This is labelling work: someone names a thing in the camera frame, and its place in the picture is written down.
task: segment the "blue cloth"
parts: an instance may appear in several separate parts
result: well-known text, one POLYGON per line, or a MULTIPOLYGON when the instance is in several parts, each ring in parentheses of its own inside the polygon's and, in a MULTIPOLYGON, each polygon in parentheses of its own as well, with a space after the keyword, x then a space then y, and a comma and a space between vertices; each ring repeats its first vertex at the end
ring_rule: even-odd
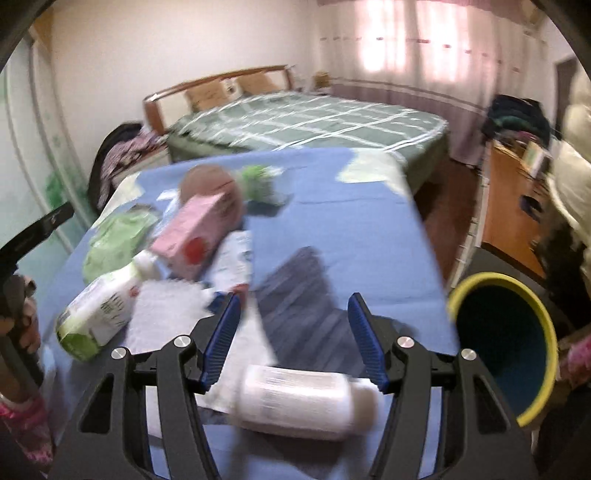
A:
MULTIPOLYGON (((289 171, 294 196, 276 216, 248 216, 253 235, 253 285, 286 262, 296 250, 312 246, 320 252, 336 306, 346 309, 353 292, 360 292, 372 313, 397 319, 415 332, 428 349, 457 353, 457 339, 446 313, 440 274, 412 202, 393 193, 382 182, 341 183, 338 173, 354 158, 347 148, 318 148, 279 152, 253 152, 200 160, 228 170, 249 164, 271 164, 289 171)), ((134 203, 149 203, 164 210, 168 200, 158 195, 176 188, 188 169, 186 162, 142 172, 137 182, 145 190, 134 203)), ((56 276, 49 295, 39 302, 43 340, 55 355, 58 374, 50 404, 50 426, 57 438, 101 358, 117 346, 112 340, 89 364, 72 360, 57 344, 55 317, 82 291, 82 263, 88 232, 56 276)), ((351 438, 339 451, 328 479, 365 476, 375 456, 391 404, 376 428, 363 438, 351 438)), ((440 393, 433 390, 429 432, 421 476, 432 472, 439 435, 440 393)), ((252 432, 232 426, 204 427, 223 478, 309 479, 305 469, 290 465, 273 445, 252 441, 252 432)), ((156 473, 166 473, 162 451, 152 449, 156 473)))

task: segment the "pink curtain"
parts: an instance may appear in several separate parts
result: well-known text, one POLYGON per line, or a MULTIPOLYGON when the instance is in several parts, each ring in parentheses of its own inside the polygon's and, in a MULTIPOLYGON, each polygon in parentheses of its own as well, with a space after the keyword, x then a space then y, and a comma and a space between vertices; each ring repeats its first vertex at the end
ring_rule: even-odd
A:
POLYGON ((528 96, 543 65, 515 0, 319 0, 317 12, 333 93, 442 116, 467 164, 495 94, 528 96))

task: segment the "pink box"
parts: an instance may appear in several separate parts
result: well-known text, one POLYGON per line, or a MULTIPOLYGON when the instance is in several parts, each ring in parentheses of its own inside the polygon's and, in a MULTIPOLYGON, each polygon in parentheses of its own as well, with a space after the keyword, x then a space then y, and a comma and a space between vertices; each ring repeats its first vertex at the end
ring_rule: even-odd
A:
POLYGON ((150 247, 179 277, 194 280, 233 227, 232 219, 224 215, 223 197, 223 193, 192 197, 150 247))

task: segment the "yellow rimmed bucket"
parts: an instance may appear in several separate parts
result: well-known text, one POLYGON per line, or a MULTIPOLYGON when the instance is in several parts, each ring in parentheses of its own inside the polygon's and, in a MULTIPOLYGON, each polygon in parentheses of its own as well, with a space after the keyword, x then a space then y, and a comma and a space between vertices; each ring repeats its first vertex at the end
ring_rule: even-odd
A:
POLYGON ((500 273, 472 275, 447 304, 461 348, 480 356, 521 427, 546 405, 554 386, 558 344, 550 316, 523 283, 500 273))

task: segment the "yellow rim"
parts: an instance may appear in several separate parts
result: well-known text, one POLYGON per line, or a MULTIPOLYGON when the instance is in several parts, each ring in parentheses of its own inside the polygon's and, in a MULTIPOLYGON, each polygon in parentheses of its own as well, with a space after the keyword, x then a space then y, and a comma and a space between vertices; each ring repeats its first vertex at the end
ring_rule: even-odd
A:
POLYGON ((544 373, 544 381, 542 382, 540 391, 536 395, 534 401, 517 417, 517 423, 519 426, 524 427, 540 414, 552 393, 554 379, 556 378, 556 369, 558 367, 558 342, 556 341, 556 332, 554 331, 554 326, 550 320, 550 315, 548 315, 546 308, 534 292, 512 277, 493 272, 472 275, 452 291, 447 303, 447 310, 452 322, 456 322, 460 305, 466 296, 472 290, 487 285, 503 286, 517 293, 533 309, 542 325, 542 330, 544 331, 544 339, 546 341, 546 370, 544 373))

